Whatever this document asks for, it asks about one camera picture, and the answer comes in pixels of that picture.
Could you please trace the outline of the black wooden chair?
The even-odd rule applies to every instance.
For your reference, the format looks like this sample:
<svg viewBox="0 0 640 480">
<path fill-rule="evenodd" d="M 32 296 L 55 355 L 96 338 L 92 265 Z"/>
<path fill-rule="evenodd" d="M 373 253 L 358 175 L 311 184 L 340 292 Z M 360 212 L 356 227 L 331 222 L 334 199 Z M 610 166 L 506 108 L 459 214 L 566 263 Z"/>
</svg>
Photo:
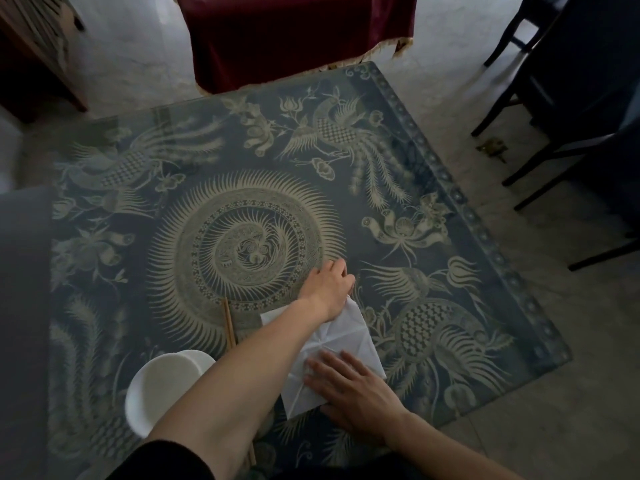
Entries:
<svg viewBox="0 0 640 480">
<path fill-rule="evenodd" d="M 640 83 L 630 99 L 620 128 L 593 146 L 564 151 L 581 156 L 514 206 L 519 211 L 561 182 L 582 177 L 615 215 L 630 228 L 624 245 L 568 265 L 571 272 L 640 251 Z"/>
<path fill-rule="evenodd" d="M 640 0 L 567 0 L 508 88 L 472 131 L 479 136 L 515 96 L 550 141 L 614 126 L 597 116 L 640 79 Z"/>
<path fill-rule="evenodd" d="M 508 23 L 496 48 L 489 58 L 485 60 L 483 64 L 484 67 L 491 66 L 510 43 L 516 45 L 522 53 L 530 53 L 563 10 L 567 1 L 568 0 L 522 0 L 516 15 L 514 15 L 513 19 Z M 516 30 L 523 21 L 532 23 L 537 29 L 536 33 L 528 42 L 523 42 L 516 37 Z"/>
</svg>

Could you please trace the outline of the person's right hand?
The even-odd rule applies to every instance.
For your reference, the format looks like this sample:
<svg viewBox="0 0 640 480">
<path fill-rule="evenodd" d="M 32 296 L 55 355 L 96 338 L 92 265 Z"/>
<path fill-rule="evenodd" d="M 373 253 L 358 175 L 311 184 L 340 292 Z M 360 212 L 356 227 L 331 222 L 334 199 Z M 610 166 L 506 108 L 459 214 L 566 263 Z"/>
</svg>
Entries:
<svg viewBox="0 0 640 480">
<path fill-rule="evenodd" d="M 324 361 L 342 359 L 347 363 L 348 352 L 343 351 L 334 355 L 328 351 L 321 351 L 318 359 Z M 351 412 L 353 427 L 341 429 L 364 442 L 387 447 L 381 434 L 385 421 L 391 415 L 407 409 L 383 379 L 377 375 L 375 378 L 359 378 L 353 370 L 353 384 L 350 387 L 332 387 L 331 385 L 314 387 L 314 384 L 309 386 L 306 383 L 306 376 L 303 380 L 306 386 L 322 396 L 326 404 L 335 404 L 339 401 L 353 403 Z"/>
</svg>

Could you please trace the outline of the brown wooden cabinet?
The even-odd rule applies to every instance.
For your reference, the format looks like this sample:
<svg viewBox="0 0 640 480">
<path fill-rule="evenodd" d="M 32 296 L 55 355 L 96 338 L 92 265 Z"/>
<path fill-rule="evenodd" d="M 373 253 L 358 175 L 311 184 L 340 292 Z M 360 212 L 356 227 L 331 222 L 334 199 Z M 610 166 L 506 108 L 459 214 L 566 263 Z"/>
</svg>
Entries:
<svg viewBox="0 0 640 480">
<path fill-rule="evenodd" d="M 76 65 L 84 30 L 69 0 L 0 0 L 0 107 L 22 123 L 50 98 L 87 112 Z"/>
</svg>

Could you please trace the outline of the black sleeve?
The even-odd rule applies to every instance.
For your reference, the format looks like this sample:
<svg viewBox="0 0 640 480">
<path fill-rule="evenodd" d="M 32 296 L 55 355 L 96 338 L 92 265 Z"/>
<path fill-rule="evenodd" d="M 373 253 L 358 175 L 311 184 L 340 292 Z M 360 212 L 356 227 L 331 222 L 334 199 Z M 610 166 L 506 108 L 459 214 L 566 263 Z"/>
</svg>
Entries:
<svg viewBox="0 0 640 480">
<path fill-rule="evenodd" d="M 106 480 L 216 480 L 196 453 L 176 442 L 153 440 L 136 448 Z"/>
</svg>

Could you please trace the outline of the person's left hand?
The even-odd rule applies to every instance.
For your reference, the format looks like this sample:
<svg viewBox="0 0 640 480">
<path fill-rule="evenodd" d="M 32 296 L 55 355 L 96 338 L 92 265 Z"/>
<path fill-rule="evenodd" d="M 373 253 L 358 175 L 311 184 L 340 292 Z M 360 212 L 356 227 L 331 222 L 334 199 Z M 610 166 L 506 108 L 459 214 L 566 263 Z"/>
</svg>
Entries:
<svg viewBox="0 0 640 480">
<path fill-rule="evenodd" d="M 344 308 L 332 307 L 330 302 L 330 268 L 334 261 L 327 260 L 320 268 L 311 270 L 298 294 L 304 310 L 318 324 L 334 320 Z"/>
</svg>

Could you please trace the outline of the white bowl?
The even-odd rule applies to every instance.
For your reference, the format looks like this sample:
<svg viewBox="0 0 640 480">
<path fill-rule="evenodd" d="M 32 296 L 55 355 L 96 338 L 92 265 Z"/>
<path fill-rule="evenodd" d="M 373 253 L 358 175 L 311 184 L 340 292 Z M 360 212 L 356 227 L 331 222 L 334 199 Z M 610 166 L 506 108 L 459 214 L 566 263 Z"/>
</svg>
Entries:
<svg viewBox="0 0 640 480">
<path fill-rule="evenodd" d="M 209 354 L 188 349 L 151 359 L 135 374 L 124 402 L 132 431 L 146 438 L 156 423 L 213 365 Z"/>
</svg>

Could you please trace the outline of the person's left forearm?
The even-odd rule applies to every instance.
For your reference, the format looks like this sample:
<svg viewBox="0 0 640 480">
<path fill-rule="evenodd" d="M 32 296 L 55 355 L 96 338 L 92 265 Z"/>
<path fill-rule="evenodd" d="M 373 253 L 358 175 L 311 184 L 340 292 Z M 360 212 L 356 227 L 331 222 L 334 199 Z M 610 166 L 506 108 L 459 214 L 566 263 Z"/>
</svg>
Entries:
<svg viewBox="0 0 640 480">
<path fill-rule="evenodd" d="M 303 345 L 336 314 L 320 299 L 295 300 L 211 366 L 145 442 L 180 444 L 203 460 L 216 480 L 233 480 Z"/>
</svg>

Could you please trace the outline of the dark red velvet table cover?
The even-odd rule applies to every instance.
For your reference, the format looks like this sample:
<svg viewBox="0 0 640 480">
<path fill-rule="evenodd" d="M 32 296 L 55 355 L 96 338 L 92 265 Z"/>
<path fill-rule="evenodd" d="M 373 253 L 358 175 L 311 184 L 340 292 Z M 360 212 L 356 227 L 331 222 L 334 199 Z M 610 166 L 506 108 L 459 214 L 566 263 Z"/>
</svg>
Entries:
<svg viewBox="0 0 640 480">
<path fill-rule="evenodd" d="M 212 95 L 358 63 L 413 39 L 417 0 L 175 0 Z"/>
</svg>

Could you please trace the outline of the small scrap of litter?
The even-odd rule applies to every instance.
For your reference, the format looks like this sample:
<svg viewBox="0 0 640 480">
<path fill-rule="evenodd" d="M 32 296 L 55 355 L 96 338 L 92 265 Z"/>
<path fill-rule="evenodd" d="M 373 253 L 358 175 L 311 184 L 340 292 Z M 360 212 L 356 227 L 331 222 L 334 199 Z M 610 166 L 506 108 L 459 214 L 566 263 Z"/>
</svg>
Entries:
<svg viewBox="0 0 640 480">
<path fill-rule="evenodd" d="M 491 137 L 482 144 L 479 144 L 476 146 L 476 151 L 491 159 L 497 159 L 502 163 L 506 163 L 504 154 L 508 151 L 508 147 L 505 142 L 498 137 Z"/>
</svg>

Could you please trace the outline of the person's right forearm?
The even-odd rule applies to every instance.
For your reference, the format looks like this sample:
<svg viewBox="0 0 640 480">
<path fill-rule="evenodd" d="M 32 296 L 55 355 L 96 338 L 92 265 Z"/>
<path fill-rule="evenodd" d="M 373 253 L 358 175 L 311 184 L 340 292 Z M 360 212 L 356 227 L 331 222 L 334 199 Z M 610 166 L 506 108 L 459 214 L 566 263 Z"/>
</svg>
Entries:
<svg viewBox="0 0 640 480">
<path fill-rule="evenodd" d="M 386 446 L 431 480 L 524 480 L 406 410 L 391 415 L 381 431 Z"/>
</svg>

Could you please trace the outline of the white paper napkin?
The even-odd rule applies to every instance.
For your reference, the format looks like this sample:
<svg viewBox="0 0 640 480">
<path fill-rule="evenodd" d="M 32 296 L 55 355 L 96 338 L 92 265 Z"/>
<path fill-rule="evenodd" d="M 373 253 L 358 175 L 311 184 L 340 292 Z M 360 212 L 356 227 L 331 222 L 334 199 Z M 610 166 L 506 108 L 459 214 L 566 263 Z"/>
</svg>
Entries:
<svg viewBox="0 0 640 480">
<path fill-rule="evenodd" d="M 318 359 L 322 350 L 334 355 L 347 351 L 380 378 L 387 377 L 364 316 L 356 302 L 348 298 L 341 313 L 320 325 L 294 360 L 280 395 L 287 420 L 326 404 L 326 400 L 303 381 L 310 374 L 307 360 L 310 357 Z"/>
</svg>

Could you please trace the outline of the blue patterned tablecloth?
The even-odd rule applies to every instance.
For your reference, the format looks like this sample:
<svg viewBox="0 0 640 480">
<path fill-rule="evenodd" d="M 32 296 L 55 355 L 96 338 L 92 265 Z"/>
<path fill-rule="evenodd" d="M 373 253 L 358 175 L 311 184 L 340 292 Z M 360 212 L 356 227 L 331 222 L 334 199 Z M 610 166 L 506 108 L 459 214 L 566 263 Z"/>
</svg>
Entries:
<svg viewBox="0 0 640 480">
<path fill-rule="evenodd" d="M 373 63 L 59 131 L 46 480 L 139 444 L 135 373 L 227 347 L 343 257 L 383 371 L 443 426 L 569 362 L 553 323 Z"/>
</svg>

